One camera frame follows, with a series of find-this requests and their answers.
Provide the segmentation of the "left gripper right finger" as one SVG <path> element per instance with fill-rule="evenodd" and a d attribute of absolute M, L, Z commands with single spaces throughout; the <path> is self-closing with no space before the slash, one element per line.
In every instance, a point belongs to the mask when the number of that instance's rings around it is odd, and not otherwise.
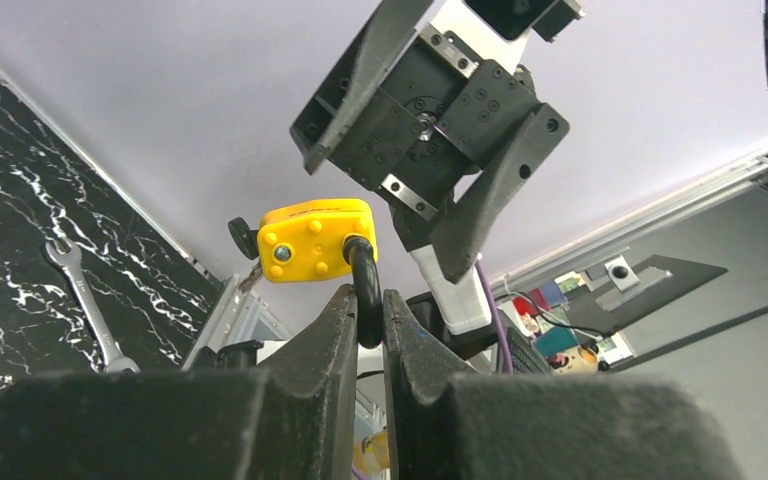
<path fill-rule="evenodd" d="M 678 385 L 615 374 L 484 375 L 383 295 L 395 479 L 740 479 Z"/>

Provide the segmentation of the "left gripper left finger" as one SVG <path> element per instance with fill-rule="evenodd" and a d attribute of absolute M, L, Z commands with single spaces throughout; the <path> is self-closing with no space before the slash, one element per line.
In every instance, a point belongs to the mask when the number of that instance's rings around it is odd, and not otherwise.
<path fill-rule="evenodd" d="M 357 299 L 260 364 L 36 375 L 0 399 L 0 479 L 346 479 Z"/>

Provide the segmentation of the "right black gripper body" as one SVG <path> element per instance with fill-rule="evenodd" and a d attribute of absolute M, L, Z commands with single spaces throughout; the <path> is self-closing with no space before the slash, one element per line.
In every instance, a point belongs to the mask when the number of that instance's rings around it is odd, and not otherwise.
<path fill-rule="evenodd" d="M 355 52 L 350 45 L 291 126 L 300 152 L 343 100 Z M 333 164 L 404 216 L 438 222 L 541 103 L 522 65 L 510 73 L 428 23 L 415 28 L 369 104 L 322 164 Z"/>

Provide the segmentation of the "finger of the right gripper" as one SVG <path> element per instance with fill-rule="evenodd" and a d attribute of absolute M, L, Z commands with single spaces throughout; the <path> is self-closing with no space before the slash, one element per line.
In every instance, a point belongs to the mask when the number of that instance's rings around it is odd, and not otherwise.
<path fill-rule="evenodd" d="M 301 147 L 303 166 L 312 175 L 330 158 L 369 104 L 415 26 L 430 8 L 429 1 L 382 1 L 353 40 L 347 89 L 322 133 Z"/>
<path fill-rule="evenodd" d="M 429 238 L 448 282 L 460 282 L 473 267 L 498 216 L 569 130 L 569 122 L 553 106 L 537 105 L 436 223 Z"/>

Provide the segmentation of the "yellow padlock with keys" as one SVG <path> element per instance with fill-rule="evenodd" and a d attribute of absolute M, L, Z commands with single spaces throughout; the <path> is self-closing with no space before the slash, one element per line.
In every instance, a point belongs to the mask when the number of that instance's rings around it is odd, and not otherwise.
<path fill-rule="evenodd" d="M 383 341 L 379 250 L 371 207 L 356 198 L 310 200 L 266 213 L 254 228 L 228 221 L 229 234 L 260 275 L 272 283 L 322 282 L 349 275 L 357 299 L 357 339 Z"/>

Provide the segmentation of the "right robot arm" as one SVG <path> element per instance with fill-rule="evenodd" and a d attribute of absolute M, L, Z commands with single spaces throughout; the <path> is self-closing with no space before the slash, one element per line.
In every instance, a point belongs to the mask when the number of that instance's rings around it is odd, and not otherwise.
<path fill-rule="evenodd" d="M 489 326 L 477 260 L 500 213 L 568 134 L 522 57 L 583 15 L 577 1 L 382 1 L 291 126 L 384 199 L 446 329 Z"/>

